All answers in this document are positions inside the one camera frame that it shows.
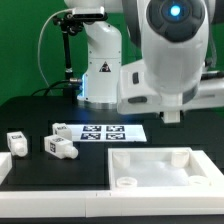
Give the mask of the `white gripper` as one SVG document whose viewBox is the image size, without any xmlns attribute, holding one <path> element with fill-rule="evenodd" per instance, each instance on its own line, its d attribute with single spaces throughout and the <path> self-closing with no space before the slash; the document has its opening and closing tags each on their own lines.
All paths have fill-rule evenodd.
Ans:
<svg viewBox="0 0 224 224">
<path fill-rule="evenodd" d="M 183 111 L 224 106 L 224 78 L 201 81 L 183 94 Z"/>
</svg>

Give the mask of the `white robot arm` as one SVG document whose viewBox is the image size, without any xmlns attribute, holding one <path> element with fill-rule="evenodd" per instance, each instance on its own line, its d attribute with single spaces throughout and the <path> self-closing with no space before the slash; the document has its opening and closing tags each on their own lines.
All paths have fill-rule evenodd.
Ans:
<svg viewBox="0 0 224 224">
<path fill-rule="evenodd" d="M 84 24 L 89 66 L 78 101 L 112 104 L 121 114 L 224 106 L 224 78 L 206 72 L 210 26 L 224 22 L 224 0 L 64 0 Z M 121 34 L 104 20 L 124 14 L 142 58 L 121 66 Z"/>
</svg>

